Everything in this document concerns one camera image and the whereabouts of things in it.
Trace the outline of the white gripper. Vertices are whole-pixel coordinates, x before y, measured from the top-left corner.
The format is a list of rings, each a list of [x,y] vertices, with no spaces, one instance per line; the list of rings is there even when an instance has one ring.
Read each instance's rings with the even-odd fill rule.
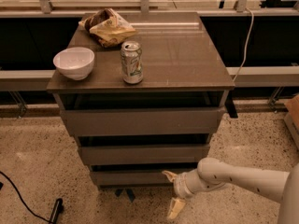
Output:
[[[174,182],[174,191],[178,198],[171,199],[167,218],[175,219],[186,205],[186,201],[183,199],[190,199],[196,193],[204,191],[206,183],[200,178],[196,169],[179,175],[170,171],[162,171],[162,174],[171,183]]]

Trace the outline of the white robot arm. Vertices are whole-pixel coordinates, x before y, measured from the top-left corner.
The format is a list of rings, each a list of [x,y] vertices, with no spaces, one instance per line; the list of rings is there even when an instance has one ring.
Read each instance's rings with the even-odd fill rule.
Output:
[[[299,164],[290,172],[241,167],[214,158],[201,159],[189,172],[163,171],[173,184],[167,218],[174,219],[187,201],[198,192],[221,189],[227,184],[238,186],[280,204],[278,224],[299,224]]]

